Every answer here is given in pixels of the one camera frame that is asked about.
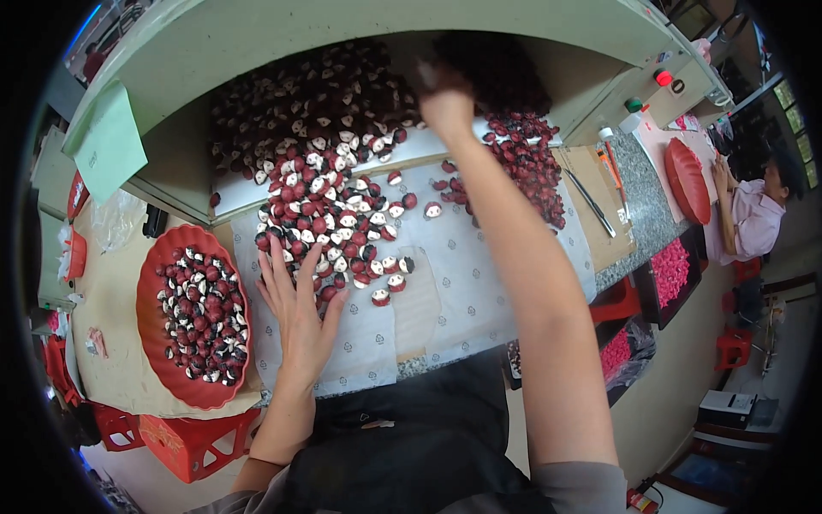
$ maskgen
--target white paper sheet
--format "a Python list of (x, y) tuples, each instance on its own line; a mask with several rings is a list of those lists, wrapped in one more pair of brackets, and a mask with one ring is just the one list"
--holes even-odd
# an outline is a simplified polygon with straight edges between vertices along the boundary
[(74, 387), (77, 389), (80, 398), (88, 400), (88, 398), (85, 397), (83, 382), (80, 380), (80, 370), (77, 368), (77, 356), (74, 355), (74, 334), (68, 321), (68, 315), (66, 315), (66, 313), (60, 313), (58, 316), (60, 325), (65, 324), (69, 326), (66, 332), (66, 369), (68, 370), (68, 376), (72, 382), (74, 382)]
[[(375, 243), (377, 258), (411, 256), (417, 268), (407, 277), (405, 290), (392, 294), (386, 308), (374, 307), (371, 293), (387, 289), (387, 276), (366, 289), (351, 286), (334, 352), (315, 388), (318, 396), (394, 383), (401, 355), (421, 353), (429, 365), (441, 365), (516, 338), (510, 301), (496, 276), (482, 230), (472, 225), (464, 206), (442, 204), (442, 215), (434, 219), (423, 214), (426, 203), (440, 201), (430, 184), (455, 176), (459, 175), (446, 174), (434, 164), (404, 171), (399, 186), (389, 186), (385, 175), (372, 179), (388, 202), (398, 201), (406, 192), (417, 195), (416, 208), (397, 220), (389, 219), (397, 228), (397, 239)], [(588, 242), (565, 180), (557, 191), (566, 209), (566, 227), (557, 237), (591, 301), (596, 280)], [(256, 214), (232, 222), (234, 252), (252, 298), (257, 369), (266, 386), (273, 387), (282, 354), (277, 321), (252, 285), (260, 275), (253, 243), (258, 223)]]

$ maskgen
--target gray shirt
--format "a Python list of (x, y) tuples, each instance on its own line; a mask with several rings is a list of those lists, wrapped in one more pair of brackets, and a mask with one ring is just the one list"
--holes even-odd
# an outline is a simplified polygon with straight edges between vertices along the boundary
[[(265, 491), (237, 491), (191, 511), (194, 514), (270, 514), (282, 501), (286, 467)], [(532, 471), (531, 482), (553, 501), (557, 514), (610, 514), (626, 509), (628, 483), (622, 469), (601, 462), (557, 462)], [(506, 514), (491, 495), (464, 498), (440, 514)]]

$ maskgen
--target hand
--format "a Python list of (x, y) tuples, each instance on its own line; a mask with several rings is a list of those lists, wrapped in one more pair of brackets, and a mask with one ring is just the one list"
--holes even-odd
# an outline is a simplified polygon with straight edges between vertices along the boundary
[(733, 191), (734, 188), (739, 187), (739, 181), (733, 177), (733, 173), (731, 173), (731, 167), (727, 165), (727, 158), (722, 157), (721, 155), (719, 155), (717, 158), (722, 161), (723, 167), (725, 168), (725, 174), (727, 175), (727, 190)]
[(716, 162), (713, 163), (713, 183), (720, 194), (727, 191), (727, 178), (730, 174), (731, 171), (728, 169), (725, 159), (718, 155)]
[(447, 145), (455, 137), (473, 137), (473, 95), (471, 85), (450, 67), (431, 67), (419, 63), (423, 80), (432, 87), (419, 100), (419, 111), (425, 123)]
[(339, 316), (349, 297), (349, 291), (344, 289), (335, 294), (328, 303), (325, 321), (322, 322), (316, 313), (312, 278), (322, 245), (315, 244), (306, 255), (300, 268), (304, 271), (299, 273), (295, 289), (291, 275), (285, 269), (279, 239), (273, 236), (269, 236), (269, 239), (271, 261), (269, 263), (265, 252), (260, 252), (263, 280), (257, 280), (256, 286), (279, 322), (283, 363), (279, 368), (277, 382), (310, 389), (331, 356)]

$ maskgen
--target chair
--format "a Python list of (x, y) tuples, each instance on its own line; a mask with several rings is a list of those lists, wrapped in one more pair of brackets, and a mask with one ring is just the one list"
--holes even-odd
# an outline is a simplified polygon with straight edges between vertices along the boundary
[[(190, 484), (247, 454), (246, 436), (259, 415), (259, 409), (219, 419), (163, 419), (140, 414), (140, 435), (151, 452), (177, 478)], [(233, 430), (237, 431), (233, 449), (223, 453), (215, 447), (215, 442)], [(206, 454), (211, 454), (214, 459), (206, 463)]]
[(737, 311), (737, 294), (728, 291), (722, 295), (722, 312), (735, 313)]
[[(126, 451), (145, 446), (137, 428), (137, 416), (99, 403), (92, 403), (91, 410), (95, 414), (97, 428), (106, 451)], [(120, 438), (127, 442), (116, 442), (112, 438), (116, 434), (120, 434)]]
[(714, 366), (713, 370), (739, 368), (748, 364), (752, 337), (753, 334), (750, 331), (726, 326), (725, 333), (717, 338), (720, 356), (719, 364)]
[(640, 294), (626, 276), (593, 299), (589, 310), (594, 323), (631, 317), (642, 312)]
[(737, 273), (733, 280), (734, 285), (739, 285), (746, 280), (754, 278), (762, 270), (762, 260), (759, 257), (754, 257), (745, 262), (734, 261), (731, 265)]

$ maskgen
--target granite countertop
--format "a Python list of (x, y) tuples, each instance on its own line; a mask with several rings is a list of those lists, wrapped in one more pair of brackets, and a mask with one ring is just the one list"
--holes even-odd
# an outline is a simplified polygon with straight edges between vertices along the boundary
[[(687, 220), (678, 224), (673, 222), (657, 172), (634, 136), (617, 130), (611, 140), (611, 148), (625, 188), (633, 222), (632, 232), (636, 240), (636, 251), (597, 273), (597, 292), (611, 287), (622, 277), (646, 263), (690, 226)], [(424, 355), (414, 357), (397, 363), (397, 380), (415, 377), (447, 365), (432, 366), (428, 364)], [(263, 391), (262, 396), (259, 406), (268, 405), (270, 391)]]

